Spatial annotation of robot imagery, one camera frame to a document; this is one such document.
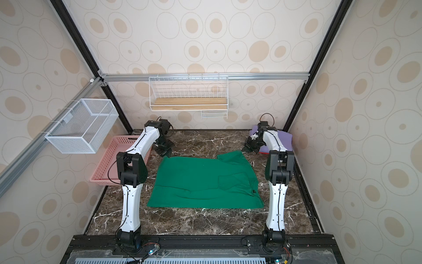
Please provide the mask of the green t-shirt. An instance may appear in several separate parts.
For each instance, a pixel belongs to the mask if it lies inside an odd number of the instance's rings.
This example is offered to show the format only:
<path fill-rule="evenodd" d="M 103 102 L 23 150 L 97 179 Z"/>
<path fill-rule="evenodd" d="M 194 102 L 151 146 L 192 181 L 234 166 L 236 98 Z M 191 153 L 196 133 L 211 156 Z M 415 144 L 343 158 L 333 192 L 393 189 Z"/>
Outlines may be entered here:
<path fill-rule="evenodd" d="M 149 207 L 261 209 L 258 179 L 242 152 L 216 159 L 165 157 L 157 170 Z"/>

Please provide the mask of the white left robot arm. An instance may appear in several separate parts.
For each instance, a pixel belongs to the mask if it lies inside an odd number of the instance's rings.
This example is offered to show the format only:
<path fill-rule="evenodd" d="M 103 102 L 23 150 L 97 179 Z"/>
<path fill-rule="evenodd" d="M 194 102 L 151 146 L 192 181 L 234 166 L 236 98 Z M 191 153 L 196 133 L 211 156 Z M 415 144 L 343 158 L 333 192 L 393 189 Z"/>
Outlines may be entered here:
<path fill-rule="evenodd" d="M 167 139 L 172 125 L 166 119 L 147 121 L 137 140 L 126 151 L 116 154 L 117 184 L 123 190 L 123 215 L 116 231 L 116 242 L 133 248 L 141 247 L 140 198 L 148 177 L 144 158 L 151 148 L 161 156 L 171 154 L 174 144 Z"/>

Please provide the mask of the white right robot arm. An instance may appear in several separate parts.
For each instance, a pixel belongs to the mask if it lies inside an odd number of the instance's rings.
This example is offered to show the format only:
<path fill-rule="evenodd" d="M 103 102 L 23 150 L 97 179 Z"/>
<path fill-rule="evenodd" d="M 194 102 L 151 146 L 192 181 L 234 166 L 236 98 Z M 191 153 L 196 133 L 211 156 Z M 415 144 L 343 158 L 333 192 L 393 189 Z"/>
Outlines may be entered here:
<path fill-rule="evenodd" d="M 270 202 L 262 243 L 285 245 L 285 195 L 292 178 L 293 152 L 279 138 L 278 130 L 261 121 L 245 141 L 244 152 L 269 149 L 265 178 Z M 205 209 L 257 209 L 263 202 L 256 194 L 256 175 L 240 151 L 216 159 L 165 158 L 160 164 L 155 191 L 160 207 Z"/>

